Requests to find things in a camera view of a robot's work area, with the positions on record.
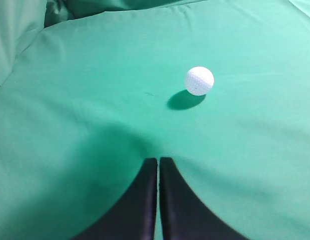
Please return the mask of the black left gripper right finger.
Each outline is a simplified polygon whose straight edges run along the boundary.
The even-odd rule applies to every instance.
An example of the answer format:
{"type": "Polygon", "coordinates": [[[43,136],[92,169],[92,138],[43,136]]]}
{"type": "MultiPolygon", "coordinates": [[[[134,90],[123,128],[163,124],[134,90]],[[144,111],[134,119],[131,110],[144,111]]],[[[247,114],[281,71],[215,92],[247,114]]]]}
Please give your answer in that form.
{"type": "Polygon", "coordinates": [[[173,158],[159,161],[159,206],[164,240],[245,240],[195,194],[173,158]]]}

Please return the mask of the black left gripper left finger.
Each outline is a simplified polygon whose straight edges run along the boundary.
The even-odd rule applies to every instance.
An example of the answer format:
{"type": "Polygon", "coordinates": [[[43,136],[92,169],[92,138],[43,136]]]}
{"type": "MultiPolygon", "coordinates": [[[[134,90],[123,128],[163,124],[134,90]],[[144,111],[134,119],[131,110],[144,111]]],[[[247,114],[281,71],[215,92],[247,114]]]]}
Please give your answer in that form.
{"type": "Polygon", "coordinates": [[[157,159],[147,158],[119,200],[73,240],[152,240],[157,213],[157,159]]]}

